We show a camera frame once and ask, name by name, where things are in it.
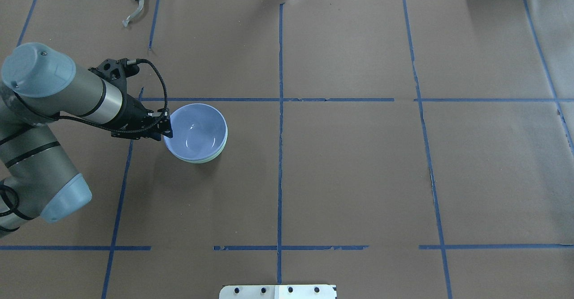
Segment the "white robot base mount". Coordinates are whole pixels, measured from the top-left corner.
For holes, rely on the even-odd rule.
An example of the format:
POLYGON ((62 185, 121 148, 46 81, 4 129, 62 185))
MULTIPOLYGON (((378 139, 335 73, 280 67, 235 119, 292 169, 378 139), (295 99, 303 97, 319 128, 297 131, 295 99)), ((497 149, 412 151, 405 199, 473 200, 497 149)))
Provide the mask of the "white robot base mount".
POLYGON ((336 299, 335 285, 228 285, 222 287, 220 299, 336 299))

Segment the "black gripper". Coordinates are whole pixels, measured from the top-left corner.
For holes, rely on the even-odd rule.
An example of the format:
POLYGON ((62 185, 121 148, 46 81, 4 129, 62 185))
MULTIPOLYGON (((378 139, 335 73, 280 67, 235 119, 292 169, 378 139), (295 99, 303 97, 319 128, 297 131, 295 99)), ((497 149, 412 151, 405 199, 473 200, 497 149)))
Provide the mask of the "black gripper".
POLYGON ((174 135, 170 109, 167 105, 167 88, 156 66, 146 59, 106 59, 99 66, 89 68, 102 80, 102 97, 88 114, 88 120, 111 130, 113 137, 137 140, 151 138, 161 140, 174 135), (127 92, 127 79, 139 72, 139 65, 149 65, 160 80, 163 89, 164 106, 152 111, 143 106, 139 99, 127 92))

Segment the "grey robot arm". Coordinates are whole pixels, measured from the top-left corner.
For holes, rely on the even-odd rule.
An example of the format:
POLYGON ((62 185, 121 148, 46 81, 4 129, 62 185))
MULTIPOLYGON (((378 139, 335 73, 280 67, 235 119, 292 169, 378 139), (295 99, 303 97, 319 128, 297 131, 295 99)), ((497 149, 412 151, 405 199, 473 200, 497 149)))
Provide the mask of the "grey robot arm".
POLYGON ((16 47, 1 66, 1 236, 41 217, 55 223, 92 199, 82 173, 49 125, 75 121, 112 137, 172 138, 164 79, 143 58, 106 59, 84 68, 70 56, 30 42, 16 47), (164 105, 153 111, 127 91, 127 79, 146 64, 158 77, 164 105))

